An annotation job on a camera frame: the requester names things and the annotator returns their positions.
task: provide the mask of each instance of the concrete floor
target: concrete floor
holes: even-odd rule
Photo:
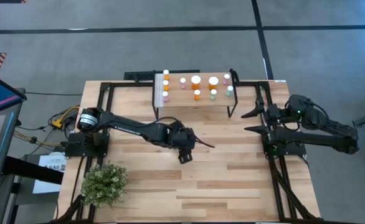
[[[365,25],[365,0],[260,0],[258,5],[264,26]],[[249,0],[0,4],[4,30],[254,25]],[[365,115],[365,30],[265,31],[265,39],[274,78],[287,80],[291,93],[310,97],[342,123]],[[234,68],[241,79],[266,79],[257,31],[0,34],[0,52],[7,53],[0,78],[27,91],[81,93],[86,80],[120,80],[123,72],[165,68]],[[26,127],[41,126],[80,102],[79,96],[28,99],[20,116]],[[25,133],[39,139],[46,134]],[[359,136],[361,150],[352,156],[307,147],[318,205],[327,220],[365,223],[365,126]],[[62,133],[50,138],[64,139]],[[16,139],[9,154],[20,157],[33,149]],[[49,221],[54,208],[55,202],[21,207],[17,223]]]

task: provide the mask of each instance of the green plant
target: green plant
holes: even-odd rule
[[[96,165],[90,169],[83,180],[82,200],[84,205],[94,204],[96,207],[112,206],[114,202],[122,202],[120,197],[126,192],[126,168],[114,164]]]

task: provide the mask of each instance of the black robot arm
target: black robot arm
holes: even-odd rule
[[[203,142],[195,136],[192,128],[186,128],[182,122],[175,118],[171,119],[175,120],[171,124],[159,123],[159,120],[144,124],[139,121],[114,115],[100,108],[87,108],[82,111],[77,128],[85,135],[97,133],[104,128],[113,128],[135,134],[141,136],[151,144],[169,149],[178,149],[180,163],[189,162],[192,160],[191,151],[195,147],[195,142]]]
[[[263,103],[258,103],[256,108],[243,115],[248,118],[262,114],[263,126],[248,127],[246,130],[255,131],[268,136],[269,144],[286,144],[300,142],[319,146],[329,146],[339,152],[353,154],[358,151],[358,134],[355,128],[329,119],[328,114],[309,98],[300,95],[291,95],[284,109],[276,104],[269,105],[264,110]],[[297,123],[296,129],[290,129],[285,124]],[[309,130],[321,130],[331,135],[301,133],[300,127]]]

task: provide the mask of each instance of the wooden table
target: wooden table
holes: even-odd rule
[[[99,88],[100,82],[86,82],[79,113],[82,108],[97,105]],[[270,81],[270,88],[274,103],[283,107],[289,97],[287,84]],[[153,121],[151,91],[151,87],[115,88],[111,111],[145,123]],[[193,161],[184,165],[179,163],[176,151],[111,130],[104,162],[126,167],[130,183],[124,203],[96,209],[94,221],[278,221],[270,168],[260,136],[244,131],[244,127],[260,125],[260,118],[240,118],[254,108],[255,89],[239,86],[237,95],[239,104],[231,118],[225,115],[224,107],[164,109],[163,116],[177,117],[185,126],[192,127],[204,142],[216,146],[211,149],[197,144],[192,152]],[[297,156],[285,159],[294,193],[312,214],[319,216],[307,165]],[[67,162],[58,199],[60,214],[70,205],[79,162],[79,157]],[[75,196],[80,192],[84,164],[85,160]],[[285,193],[282,196],[285,216],[288,216]],[[87,214],[88,208],[85,208],[83,217]]]

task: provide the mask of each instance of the white bottle cap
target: white bottle cap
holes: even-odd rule
[[[191,82],[193,84],[199,84],[201,82],[201,78],[199,77],[199,75],[194,75],[192,78],[191,78]]]
[[[209,83],[210,85],[217,85],[219,82],[219,79],[217,77],[210,77]]]

